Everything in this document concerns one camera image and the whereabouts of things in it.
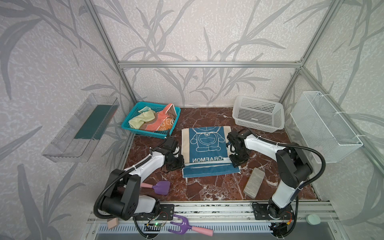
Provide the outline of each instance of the teal basket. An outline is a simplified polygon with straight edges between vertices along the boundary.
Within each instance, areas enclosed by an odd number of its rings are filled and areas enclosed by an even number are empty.
[[[138,116],[140,114],[138,111],[143,109],[144,107],[150,107],[153,111],[159,112],[159,111],[163,110],[166,106],[167,105],[156,104],[156,103],[138,102],[133,107],[133,109],[129,112],[128,116],[125,118],[121,127],[124,129],[130,130],[131,132],[134,132],[138,135],[165,139],[165,137],[167,136],[167,131],[148,132],[148,131],[143,131],[143,130],[139,130],[139,129],[134,129],[134,128],[130,127],[128,121],[131,120],[132,118]],[[176,110],[177,117],[175,119],[175,122],[174,122],[172,128],[169,131],[169,135],[172,134],[172,131],[176,126],[177,120],[180,117],[181,109],[178,107],[175,107],[175,110]]]

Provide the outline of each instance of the pink shovel handle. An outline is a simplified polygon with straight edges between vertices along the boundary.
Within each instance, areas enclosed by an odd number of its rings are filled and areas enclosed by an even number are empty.
[[[192,231],[195,231],[195,232],[198,232],[198,233],[202,233],[202,234],[205,234],[205,235],[208,235],[208,236],[211,236],[211,237],[214,234],[214,231],[212,229],[207,229],[207,228],[203,228],[203,227],[192,226]]]
[[[145,183],[145,182],[142,182],[141,184],[140,184],[140,187],[146,187],[146,188],[152,188],[152,184],[148,184],[148,183]]]

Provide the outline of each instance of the rectangular gray block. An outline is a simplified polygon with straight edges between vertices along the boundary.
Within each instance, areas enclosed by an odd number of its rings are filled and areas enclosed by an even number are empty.
[[[255,167],[248,179],[247,184],[245,185],[243,192],[252,199],[256,198],[264,177],[265,172]]]

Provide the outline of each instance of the red marble tabletop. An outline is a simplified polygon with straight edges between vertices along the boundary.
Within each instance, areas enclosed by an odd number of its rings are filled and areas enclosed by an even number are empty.
[[[181,143],[181,129],[191,127],[231,126],[231,129],[240,130],[243,127],[236,125],[232,118],[232,108],[182,108],[180,118],[172,133]],[[267,139],[276,142],[290,143],[285,130],[274,133],[255,132]],[[159,145],[163,139],[136,135],[128,155],[125,167],[132,166],[149,154],[149,147]],[[250,159],[241,165],[240,173],[183,178],[181,170],[166,173],[165,167],[154,171],[144,182],[156,184],[161,180],[171,182],[168,195],[157,195],[152,189],[141,189],[141,194],[149,195],[161,201],[200,201],[200,200],[250,200],[243,193],[253,168],[265,172],[264,180],[257,193],[256,200],[268,200],[276,191],[280,178],[276,162],[258,152],[251,152]],[[300,193],[300,199],[316,199],[311,186],[306,186]]]

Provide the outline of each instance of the crumpled towel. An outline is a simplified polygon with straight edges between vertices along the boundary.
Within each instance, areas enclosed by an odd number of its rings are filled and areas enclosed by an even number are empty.
[[[129,125],[131,128],[133,129],[139,129],[145,122],[149,122],[151,120],[154,120],[155,119],[155,111],[149,109],[147,111],[146,108],[143,108],[139,111],[142,112],[140,115],[132,118],[131,120],[129,120]]]
[[[144,123],[140,127],[140,130],[148,132],[166,131],[172,128],[176,117],[177,114],[175,106],[173,103],[170,103],[163,110],[155,113],[155,119]]]

